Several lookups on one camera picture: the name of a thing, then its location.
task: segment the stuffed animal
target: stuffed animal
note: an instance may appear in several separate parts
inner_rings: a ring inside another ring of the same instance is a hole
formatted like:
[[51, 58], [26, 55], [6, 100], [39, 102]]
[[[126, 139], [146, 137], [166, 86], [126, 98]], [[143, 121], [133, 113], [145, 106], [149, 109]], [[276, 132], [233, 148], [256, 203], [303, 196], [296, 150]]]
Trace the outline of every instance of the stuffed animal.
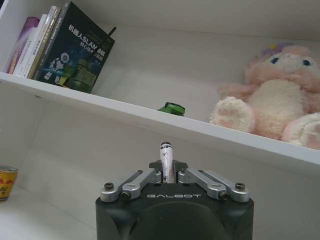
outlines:
[[245, 79], [219, 90], [210, 123], [320, 150], [320, 61], [308, 48], [257, 57]]

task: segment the green toy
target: green toy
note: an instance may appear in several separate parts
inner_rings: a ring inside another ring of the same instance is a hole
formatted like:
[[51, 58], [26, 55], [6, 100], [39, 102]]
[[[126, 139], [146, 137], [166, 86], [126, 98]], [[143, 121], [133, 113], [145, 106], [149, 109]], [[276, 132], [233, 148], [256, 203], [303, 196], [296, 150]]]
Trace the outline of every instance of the green toy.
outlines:
[[183, 106], [180, 106], [173, 102], [167, 102], [163, 107], [158, 109], [158, 111], [183, 117], [186, 109]]

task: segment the metal bracket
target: metal bracket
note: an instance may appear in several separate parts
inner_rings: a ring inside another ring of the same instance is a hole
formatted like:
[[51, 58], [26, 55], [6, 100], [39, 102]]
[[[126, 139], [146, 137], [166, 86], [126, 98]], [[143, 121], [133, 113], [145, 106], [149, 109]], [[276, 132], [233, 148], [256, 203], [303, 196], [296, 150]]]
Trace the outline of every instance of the metal bracket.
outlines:
[[228, 197], [226, 187], [223, 184], [211, 180], [194, 168], [180, 171], [178, 173], [178, 181], [184, 184], [198, 184], [213, 199], [226, 200]]
[[122, 199], [130, 201], [140, 197], [141, 190], [148, 183], [161, 183], [161, 172], [154, 168], [148, 168], [147, 170], [144, 170], [133, 181], [122, 186]]
[[112, 185], [111, 188], [102, 188], [100, 191], [100, 199], [104, 203], [111, 203], [118, 199], [119, 194], [121, 193], [122, 186], [128, 182], [131, 182], [136, 177], [138, 177], [142, 171], [137, 171], [135, 173], [131, 173], [129, 176], [124, 177], [114, 183], [110, 183]]
[[201, 173], [206, 177], [225, 185], [226, 191], [232, 200], [240, 203], [246, 203], [249, 201], [249, 190], [246, 188], [244, 184], [236, 184], [211, 170], [204, 170], [201, 171]]

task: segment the plush toy eye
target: plush toy eye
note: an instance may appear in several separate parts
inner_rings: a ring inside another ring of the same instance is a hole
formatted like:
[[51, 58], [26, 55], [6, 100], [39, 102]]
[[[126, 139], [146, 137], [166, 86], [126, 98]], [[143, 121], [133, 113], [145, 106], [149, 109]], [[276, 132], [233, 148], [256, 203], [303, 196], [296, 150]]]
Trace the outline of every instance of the plush toy eye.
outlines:
[[305, 65], [305, 66], [310, 66], [311, 65], [311, 62], [310, 61], [308, 61], [308, 60], [303, 60], [303, 65]]
[[279, 58], [278, 57], [275, 57], [271, 60], [271, 63], [272, 64], [276, 64], [276, 62], [278, 62]]

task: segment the book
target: book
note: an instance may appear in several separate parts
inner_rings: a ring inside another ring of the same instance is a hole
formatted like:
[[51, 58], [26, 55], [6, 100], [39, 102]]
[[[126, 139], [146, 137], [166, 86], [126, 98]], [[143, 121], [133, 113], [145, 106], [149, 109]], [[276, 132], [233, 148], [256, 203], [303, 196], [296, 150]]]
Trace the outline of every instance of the book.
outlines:
[[34, 16], [29, 16], [25, 23], [24, 23], [24, 26], [21, 30], [21, 33], [14, 45], [14, 48], [13, 48], [13, 51], [11, 53], [11, 56], [8, 60], [8, 63], [7, 63], [7, 67], [6, 69], [4, 70], [7, 74], [13, 74], [14, 73], [14, 70], [16, 68], [16, 65], [19, 61], [19, 58], [21, 56], [21, 53], [26, 45], [26, 42], [27, 42], [27, 39], [29, 37], [29, 34], [31, 32], [31, 30], [34, 28], [34, 27], [37, 27], [38, 26], [38, 23], [39, 23], [39, 19], [34, 17]]
[[31, 66], [32, 66], [32, 64], [33, 64], [33, 62], [34, 62], [34, 60], [36, 58], [36, 55], [37, 55], [38, 50], [39, 50], [39, 47], [40, 47], [40, 45], [41, 45], [41, 43], [42, 43], [42, 41], [43, 41], [43, 39], [45, 37], [45, 34], [47, 32], [47, 29], [49, 27], [49, 24], [51, 22], [51, 19], [52, 19], [53, 15], [54, 15], [56, 9], [57, 9], [56, 6], [52, 6], [50, 8], [49, 13], [47, 15], [45, 15], [46, 16], [45, 21], [43, 23], [42, 28], [39, 30], [39, 34], [38, 34], [38, 36], [37, 36], [37, 38], [35, 40], [35, 44], [33, 46], [32, 52], [31, 52], [31, 56], [30, 56], [27, 64], [25, 65], [25, 69], [24, 69], [24, 72], [22, 74], [23, 78], [27, 78], [28, 77], [28, 74], [30, 72]]
[[23, 76], [24, 71], [26, 69], [26, 66], [28, 64], [28, 61], [32, 55], [32, 51], [36, 45], [39, 34], [45, 24], [46, 18], [47, 18], [47, 15], [43, 14], [40, 18], [38, 26], [35, 28], [34, 32], [32, 34], [30, 34], [29, 37], [31, 37], [31, 39], [29, 41], [29, 38], [28, 38], [27, 44], [25, 45], [25, 47], [22, 51], [21, 57], [19, 59], [18, 64], [16, 65], [16, 67], [14, 69], [13, 75], [16, 75], [19, 77]]
[[45, 47], [47, 45], [47, 42], [48, 42], [48, 39], [52, 33], [52, 30], [54, 29], [54, 26], [56, 24], [56, 21], [58, 19], [58, 16], [60, 14], [60, 11], [61, 11], [61, 8], [59, 7], [56, 7], [56, 6], [52, 6], [51, 9], [50, 9], [50, 12], [48, 14], [48, 17], [51, 16], [51, 12], [53, 11], [53, 15], [51, 17], [51, 19], [49, 20], [49, 25], [46, 29], [46, 32], [43, 36], [43, 39], [42, 39], [42, 42], [39, 46], [39, 49], [34, 57], [34, 60], [32, 62], [32, 65], [30, 67], [30, 70], [29, 70], [29, 73], [27, 75], [27, 78], [28, 79], [34, 79], [34, 74], [35, 74], [35, 71], [36, 71], [36, 68], [38, 66], [38, 63], [39, 63], [39, 60], [43, 54], [43, 51], [45, 50]]
[[32, 40], [35, 36], [35, 32], [36, 32], [36, 27], [33, 27], [29, 33], [29, 37], [26, 40], [25, 46], [21, 52], [21, 55], [19, 57], [19, 61], [17, 62], [17, 64], [15, 65], [14, 71], [13, 71], [13, 75], [15, 76], [19, 76], [21, 69], [22, 69], [22, 65], [23, 62], [25, 61], [26, 55], [27, 55], [27, 51], [28, 49], [31, 47], [32, 45]]
[[61, 10], [34, 79], [89, 93], [114, 43], [69, 1]]

